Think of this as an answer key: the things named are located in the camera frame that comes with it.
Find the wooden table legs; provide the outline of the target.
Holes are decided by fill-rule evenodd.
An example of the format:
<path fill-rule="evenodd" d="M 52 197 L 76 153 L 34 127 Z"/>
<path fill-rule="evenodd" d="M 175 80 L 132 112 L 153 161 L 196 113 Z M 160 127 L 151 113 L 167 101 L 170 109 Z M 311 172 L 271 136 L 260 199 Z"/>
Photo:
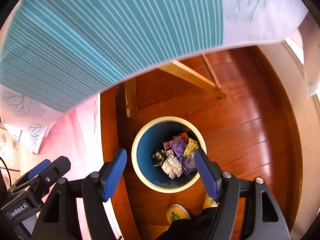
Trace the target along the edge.
<path fill-rule="evenodd" d="M 139 109 L 158 100 L 170 100 L 193 88 L 224 99 L 227 95 L 209 57 L 210 54 L 203 53 L 182 61 L 174 60 L 123 81 L 116 86 L 116 113 L 134 119 Z"/>

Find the pink chair cushion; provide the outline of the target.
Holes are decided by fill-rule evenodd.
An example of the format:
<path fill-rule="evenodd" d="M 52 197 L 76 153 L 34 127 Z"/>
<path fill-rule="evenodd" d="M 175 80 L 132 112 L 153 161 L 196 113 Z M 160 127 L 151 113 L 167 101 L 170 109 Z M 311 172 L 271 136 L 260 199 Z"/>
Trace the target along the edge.
<path fill-rule="evenodd" d="M 71 162 L 71 169 L 65 174 L 69 181 L 84 179 L 102 166 L 100 94 L 57 120 L 34 159 L 39 163 L 44 159 L 54 161 L 59 156 Z"/>

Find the orange gold snack bag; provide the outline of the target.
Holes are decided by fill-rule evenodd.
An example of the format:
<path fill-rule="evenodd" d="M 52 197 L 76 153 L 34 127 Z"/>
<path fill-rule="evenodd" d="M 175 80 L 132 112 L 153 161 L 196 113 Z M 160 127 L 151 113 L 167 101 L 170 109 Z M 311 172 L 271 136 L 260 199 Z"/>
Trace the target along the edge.
<path fill-rule="evenodd" d="M 174 140 L 177 138 L 180 138 L 186 144 L 189 142 L 189 136 L 188 136 L 187 132 L 180 133 L 180 134 L 173 137 Z"/>

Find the yellow slipper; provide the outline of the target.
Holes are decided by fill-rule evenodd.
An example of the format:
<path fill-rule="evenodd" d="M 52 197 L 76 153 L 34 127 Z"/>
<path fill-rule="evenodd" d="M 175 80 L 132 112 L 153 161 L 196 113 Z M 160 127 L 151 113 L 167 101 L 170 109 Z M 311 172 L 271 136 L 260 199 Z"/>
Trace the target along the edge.
<path fill-rule="evenodd" d="M 180 204 L 172 204 L 166 212 L 167 220 L 170 224 L 180 219 L 191 219 L 188 211 Z"/>

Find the yellow wrapper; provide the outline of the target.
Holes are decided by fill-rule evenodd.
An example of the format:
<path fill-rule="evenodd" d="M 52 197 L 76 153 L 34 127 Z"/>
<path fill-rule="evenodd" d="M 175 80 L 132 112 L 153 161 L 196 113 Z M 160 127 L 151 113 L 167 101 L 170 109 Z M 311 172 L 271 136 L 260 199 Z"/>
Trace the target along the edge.
<path fill-rule="evenodd" d="M 192 138 L 189 138 L 189 141 L 188 141 L 187 146 L 184 150 L 183 156 L 188 157 L 189 155 L 194 153 L 198 148 L 199 148 L 199 142 L 192 139 Z"/>

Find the purple plastic bag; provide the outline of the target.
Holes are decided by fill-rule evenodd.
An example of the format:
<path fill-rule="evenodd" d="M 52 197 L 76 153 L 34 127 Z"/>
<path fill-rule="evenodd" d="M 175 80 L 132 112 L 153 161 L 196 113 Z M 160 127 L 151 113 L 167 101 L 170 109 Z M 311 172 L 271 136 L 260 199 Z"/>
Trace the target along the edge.
<path fill-rule="evenodd" d="M 188 157 L 184 157 L 183 153 L 187 144 L 180 138 L 177 138 L 173 141 L 174 142 L 172 144 L 172 150 L 182 164 L 183 174 L 187 176 L 192 172 L 196 171 L 195 152 L 189 155 Z"/>

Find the black gold wrapper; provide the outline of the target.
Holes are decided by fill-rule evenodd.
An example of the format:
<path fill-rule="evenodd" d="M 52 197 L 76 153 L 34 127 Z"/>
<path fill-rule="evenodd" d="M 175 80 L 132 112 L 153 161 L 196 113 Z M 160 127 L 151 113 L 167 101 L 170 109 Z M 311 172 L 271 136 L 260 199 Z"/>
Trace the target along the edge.
<path fill-rule="evenodd" d="M 154 167 L 161 167 L 167 159 L 167 152 L 161 148 L 157 148 L 152 153 L 152 164 Z"/>

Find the white paper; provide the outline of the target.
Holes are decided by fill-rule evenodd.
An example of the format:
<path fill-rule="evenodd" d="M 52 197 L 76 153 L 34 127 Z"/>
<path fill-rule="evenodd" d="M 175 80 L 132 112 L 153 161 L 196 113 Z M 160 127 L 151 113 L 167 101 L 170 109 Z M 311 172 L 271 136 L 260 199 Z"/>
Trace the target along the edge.
<path fill-rule="evenodd" d="M 180 177 L 183 173 L 182 164 L 174 155 L 168 156 L 162 165 L 162 170 L 169 176 L 170 179 Z"/>

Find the blue cream trash bin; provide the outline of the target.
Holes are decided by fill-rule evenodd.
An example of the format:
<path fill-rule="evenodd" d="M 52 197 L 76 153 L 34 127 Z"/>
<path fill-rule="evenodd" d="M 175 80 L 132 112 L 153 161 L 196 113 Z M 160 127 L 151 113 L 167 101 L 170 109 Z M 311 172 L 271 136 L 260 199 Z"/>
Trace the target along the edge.
<path fill-rule="evenodd" d="M 154 150 L 163 148 L 163 142 L 183 132 L 197 140 L 200 148 L 207 150 L 200 131 L 189 121 L 176 116 L 156 118 L 144 125 L 136 135 L 131 150 L 132 165 L 140 181 L 148 188 L 160 193 L 178 193 L 193 186 L 200 178 L 199 173 L 194 171 L 187 176 L 170 179 L 161 167 L 152 164 Z"/>

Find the red envelope packet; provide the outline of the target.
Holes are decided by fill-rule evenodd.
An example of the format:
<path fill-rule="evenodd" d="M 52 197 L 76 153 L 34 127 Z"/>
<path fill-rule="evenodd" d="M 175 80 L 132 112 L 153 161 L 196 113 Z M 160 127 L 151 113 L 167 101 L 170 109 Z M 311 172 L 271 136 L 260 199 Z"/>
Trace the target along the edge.
<path fill-rule="evenodd" d="M 172 149 L 173 140 L 163 142 L 163 148 L 165 151 L 169 151 Z"/>

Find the patterned teal white tablecloth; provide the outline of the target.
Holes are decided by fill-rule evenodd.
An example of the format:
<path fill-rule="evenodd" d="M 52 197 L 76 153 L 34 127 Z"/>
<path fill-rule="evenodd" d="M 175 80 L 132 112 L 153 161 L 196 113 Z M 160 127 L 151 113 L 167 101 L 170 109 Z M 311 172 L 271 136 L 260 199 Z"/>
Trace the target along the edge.
<path fill-rule="evenodd" d="M 29 152 L 64 113 L 152 66 L 278 42 L 301 0 L 21 0 L 1 30 L 1 119 Z"/>

